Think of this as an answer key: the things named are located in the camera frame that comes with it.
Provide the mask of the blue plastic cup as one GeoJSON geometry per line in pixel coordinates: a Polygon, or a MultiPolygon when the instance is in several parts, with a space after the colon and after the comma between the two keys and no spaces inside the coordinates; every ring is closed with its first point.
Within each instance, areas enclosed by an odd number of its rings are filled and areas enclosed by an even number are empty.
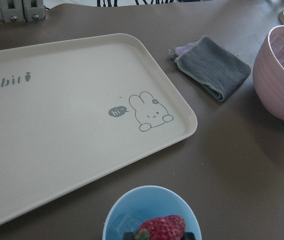
{"type": "Polygon", "coordinates": [[[102,238],[104,240],[121,240],[114,227],[120,215],[131,215],[143,223],[156,217],[180,215],[186,223],[186,232],[201,240],[202,234],[198,221],[189,205],[173,191],[156,185],[136,187],[113,205],[104,223],[102,238]]]}

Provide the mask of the clear ice cube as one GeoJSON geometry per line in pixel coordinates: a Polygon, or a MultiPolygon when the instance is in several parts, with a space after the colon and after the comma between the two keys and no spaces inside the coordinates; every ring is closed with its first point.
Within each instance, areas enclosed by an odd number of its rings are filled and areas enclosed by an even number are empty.
{"type": "Polygon", "coordinates": [[[120,215],[115,221],[115,231],[119,236],[126,232],[135,232],[139,229],[141,221],[129,214],[120,215]]]}

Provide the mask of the red strawberry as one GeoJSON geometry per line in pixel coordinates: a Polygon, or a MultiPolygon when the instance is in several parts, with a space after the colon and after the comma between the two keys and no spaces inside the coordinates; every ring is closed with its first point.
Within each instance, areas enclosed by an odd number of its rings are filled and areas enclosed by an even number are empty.
{"type": "Polygon", "coordinates": [[[144,221],[134,234],[135,240],[181,240],[186,229],[179,215],[168,215],[144,221]]]}

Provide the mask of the pink bowl of ice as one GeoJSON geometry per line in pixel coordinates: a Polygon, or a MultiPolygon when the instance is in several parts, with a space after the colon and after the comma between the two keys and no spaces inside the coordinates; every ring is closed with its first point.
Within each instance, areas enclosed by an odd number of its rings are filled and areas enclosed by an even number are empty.
{"type": "Polygon", "coordinates": [[[284,68],[271,48],[276,35],[284,37],[284,25],[272,28],[266,35],[254,62],[253,83],[264,107],[284,121],[284,68]]]}

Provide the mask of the beige rabbit tray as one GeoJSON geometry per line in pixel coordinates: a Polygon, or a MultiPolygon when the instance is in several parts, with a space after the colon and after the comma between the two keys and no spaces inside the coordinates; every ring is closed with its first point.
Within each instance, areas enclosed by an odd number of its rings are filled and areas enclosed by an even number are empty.
{"type": "Polygon", "coordinates": [[[131,35],[0,50],[0,225],[184,140],[197,124],[131,35]]]}

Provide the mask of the grey folded cloth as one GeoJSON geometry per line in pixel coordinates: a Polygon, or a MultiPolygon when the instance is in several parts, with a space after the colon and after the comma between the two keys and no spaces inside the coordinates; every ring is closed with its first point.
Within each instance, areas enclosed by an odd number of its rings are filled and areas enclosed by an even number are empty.
{"type": "Polygon", "coordinates": [[[251,68],[208,36],[169,50],[178,69],[224,102],[251,74],[251,68]]]}

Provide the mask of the aluminium frame post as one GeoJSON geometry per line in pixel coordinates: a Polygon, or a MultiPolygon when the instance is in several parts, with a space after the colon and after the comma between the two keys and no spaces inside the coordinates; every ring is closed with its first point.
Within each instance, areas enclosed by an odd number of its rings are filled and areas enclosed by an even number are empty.
{"type": "Polygon", "coordinates": [[[0,20],[4,23],[37,22],[45,17],[43,0],[0,0],[0,20]]]}

